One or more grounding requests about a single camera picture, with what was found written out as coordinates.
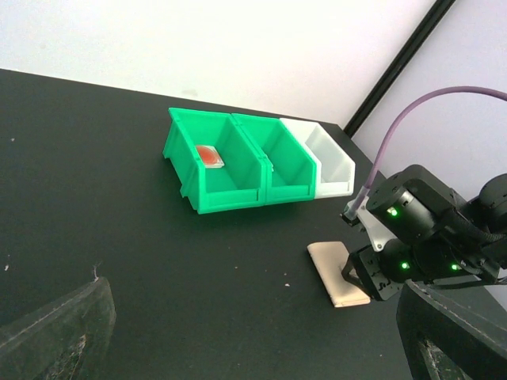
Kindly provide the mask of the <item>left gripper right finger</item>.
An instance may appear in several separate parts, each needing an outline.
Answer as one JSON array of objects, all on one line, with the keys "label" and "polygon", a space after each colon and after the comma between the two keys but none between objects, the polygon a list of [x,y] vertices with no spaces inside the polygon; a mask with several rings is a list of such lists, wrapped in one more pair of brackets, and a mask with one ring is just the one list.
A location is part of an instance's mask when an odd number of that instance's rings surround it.
[{"label": "left gripper right finger", "polygon": [[506,310],[487,290],[407,283],[396,321],[413,379],[506,378]]}]

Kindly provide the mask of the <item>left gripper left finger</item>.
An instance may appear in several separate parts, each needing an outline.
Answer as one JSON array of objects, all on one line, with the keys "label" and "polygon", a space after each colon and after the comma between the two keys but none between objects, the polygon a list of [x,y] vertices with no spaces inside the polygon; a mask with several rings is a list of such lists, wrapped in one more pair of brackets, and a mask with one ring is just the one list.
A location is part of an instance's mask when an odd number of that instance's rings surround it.
[{"label": "left gripper left finger", "polygon": [[116,322],[99,277],[1,327],[2,379],[96,379]]}]

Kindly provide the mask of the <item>beige card holder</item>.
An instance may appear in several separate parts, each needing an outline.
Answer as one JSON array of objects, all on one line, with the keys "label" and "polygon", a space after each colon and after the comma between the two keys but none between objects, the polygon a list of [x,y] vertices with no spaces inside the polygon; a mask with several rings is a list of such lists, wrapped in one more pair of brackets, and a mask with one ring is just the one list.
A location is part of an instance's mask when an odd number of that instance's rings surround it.
[{"label": "beige card holder", "polygon": [[334,308],[370,303],[371,299],[341,274],[349,258],[349,251],[341,241],[314,242],[308,245],[307,251]]}]

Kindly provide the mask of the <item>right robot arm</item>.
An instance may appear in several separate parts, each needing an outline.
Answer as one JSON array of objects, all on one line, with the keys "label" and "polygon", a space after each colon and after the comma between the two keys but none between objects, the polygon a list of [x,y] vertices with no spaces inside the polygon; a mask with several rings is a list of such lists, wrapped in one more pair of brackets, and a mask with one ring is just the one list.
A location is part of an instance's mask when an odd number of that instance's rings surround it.
[{"label": "right robot arm", "polygon": [[361,188],[342,214],[361,224],[370,244],[350,253],[341,277],[369,298],[386,301],[407,281],[440,288],[441,279],[474,276],[446,289],[504,286],[506,175],[465,200],[421,165]]}]

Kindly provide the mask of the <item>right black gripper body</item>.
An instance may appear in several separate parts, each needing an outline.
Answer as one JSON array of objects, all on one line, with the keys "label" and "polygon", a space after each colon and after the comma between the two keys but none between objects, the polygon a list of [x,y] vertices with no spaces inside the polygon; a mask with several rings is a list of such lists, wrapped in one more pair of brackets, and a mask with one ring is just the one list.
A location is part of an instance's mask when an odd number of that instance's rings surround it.
[{"label": "right black gripper body", "polygon": [[350,253],[347,264],[353,264],[363,284],[358,288],[371,299],[387,301],[403,288],[402,283],[396,283],[382,272],[377,252],[370,245]]}]

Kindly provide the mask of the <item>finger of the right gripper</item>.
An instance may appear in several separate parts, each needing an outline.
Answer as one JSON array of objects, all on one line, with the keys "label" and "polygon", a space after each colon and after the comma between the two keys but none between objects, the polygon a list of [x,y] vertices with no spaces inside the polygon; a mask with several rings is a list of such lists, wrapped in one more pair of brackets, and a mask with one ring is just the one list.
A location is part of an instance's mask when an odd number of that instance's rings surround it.
[{"label": "finger of the right gripper", "polygon": [[347,264],[346,266],[344,266],[344,268],[341,270],[341,275],[346,282],[351,283],[353,286],[355,287],[363,286],[359,276],[356,273],[356,269],[354,268],[353,264]]}]

